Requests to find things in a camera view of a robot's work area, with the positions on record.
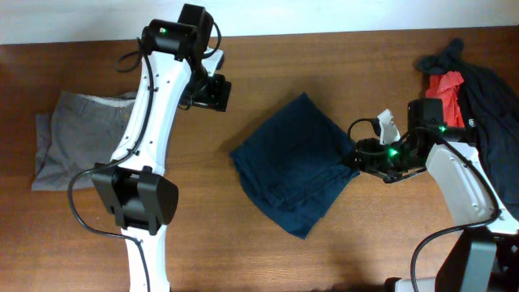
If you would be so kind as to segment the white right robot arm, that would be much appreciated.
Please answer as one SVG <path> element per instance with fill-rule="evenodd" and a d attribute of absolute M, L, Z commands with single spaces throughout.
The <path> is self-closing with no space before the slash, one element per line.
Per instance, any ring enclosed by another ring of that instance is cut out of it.
<path fill-rule="evenodd" d="M 375 137 L 355 144 L 354 164 L 385 183 L 428 172 L 439 186 L 454 225 L 427 236 L 415 248 L 410 278 L 389 278 L 387 291 L 516 291 L 518 221 L 505 208 L 460 127 L 444 121 L 440 99 L 408 104 L 408 130 L 400 134 L 392 112 L 368 120 Z M 420 251 L 433 239 L 457 233 L 453 249 L 434 277 L 416 275 Z"/>

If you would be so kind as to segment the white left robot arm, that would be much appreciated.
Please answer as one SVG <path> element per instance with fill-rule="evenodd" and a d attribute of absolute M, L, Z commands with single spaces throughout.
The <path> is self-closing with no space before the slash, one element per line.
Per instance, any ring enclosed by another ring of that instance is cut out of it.
<path fill-rule="evenodd" d="M 139 39 L 139 87 L 109 163 L 92 182 L 127 245 L 132 291 L 169 291 L 165 237 L 178 206 L 178 187 L 165 178 L 177 110 L 226 110 L 231 83 L 219 74 L 224 53 L 208 46 L 217 25 L 202 6 L 186 4 L 175 22 L 152 20 Z"/>

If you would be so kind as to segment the navy blue shorts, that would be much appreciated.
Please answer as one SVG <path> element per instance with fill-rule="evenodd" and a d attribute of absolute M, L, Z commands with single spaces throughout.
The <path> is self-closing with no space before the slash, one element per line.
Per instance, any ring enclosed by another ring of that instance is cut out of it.
<path fill-rule="evenodd" d="M 354 143 L 306 93 L 230 153 L 251 202 L 287 233 L 305 239 L 359 175 Z"/>

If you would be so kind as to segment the black garment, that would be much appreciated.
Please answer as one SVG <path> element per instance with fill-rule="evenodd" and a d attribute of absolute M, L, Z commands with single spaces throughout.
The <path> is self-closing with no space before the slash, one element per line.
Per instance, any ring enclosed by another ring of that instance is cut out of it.
<path fill-rule="evenodd" d="M 458 104 L 469 141 L 499 198 L 518 218 L 518 95 L 493 70 L 462 58 L 464 43 L 452 40 L 437 55 L 421 58 L 416 67 L 428 75 L 461 73 Z"/>

